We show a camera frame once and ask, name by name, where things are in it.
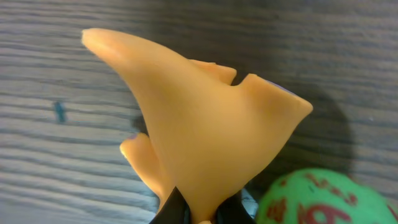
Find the orange rubber dinosaur toy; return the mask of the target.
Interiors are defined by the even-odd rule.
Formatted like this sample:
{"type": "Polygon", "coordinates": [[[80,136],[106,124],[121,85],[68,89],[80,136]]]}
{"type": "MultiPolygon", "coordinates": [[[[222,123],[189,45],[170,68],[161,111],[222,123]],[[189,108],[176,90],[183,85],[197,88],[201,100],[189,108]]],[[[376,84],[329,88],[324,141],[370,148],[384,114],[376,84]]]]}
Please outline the orange rubber dinosaur toy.
{"type": "Polygon", "coordinates": [[[144,117],[147,132],[123,141],[123,156],[161,202],[178,189],[192,223],[214,219],[313,109],[255,74],[233,85],[235,69],[135,35],[86,29],[81,41],[125,81],[144,117]]]}

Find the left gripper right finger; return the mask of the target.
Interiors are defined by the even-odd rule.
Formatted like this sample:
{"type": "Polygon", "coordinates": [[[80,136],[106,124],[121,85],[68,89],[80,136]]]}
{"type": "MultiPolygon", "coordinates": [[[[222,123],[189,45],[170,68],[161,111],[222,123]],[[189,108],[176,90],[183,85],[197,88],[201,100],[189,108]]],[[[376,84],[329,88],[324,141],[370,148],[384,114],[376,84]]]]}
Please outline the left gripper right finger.
{"type": "Polygon", "coordinates": [[[216,216],[217,224],[256,224],[257,202],[246,189],[225,200],[216,216]]]}

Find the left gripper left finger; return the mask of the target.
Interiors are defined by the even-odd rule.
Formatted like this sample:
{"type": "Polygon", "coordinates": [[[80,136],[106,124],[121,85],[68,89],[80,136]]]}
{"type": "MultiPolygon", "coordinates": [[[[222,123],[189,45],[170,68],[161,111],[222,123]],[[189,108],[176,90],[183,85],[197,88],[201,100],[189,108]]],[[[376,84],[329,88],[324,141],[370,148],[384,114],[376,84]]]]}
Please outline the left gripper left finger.
{"type": "Polygon", "coordinates": [[[173,189],[149,224],[190,224],[190,209],[178,188],[173,189]]]}

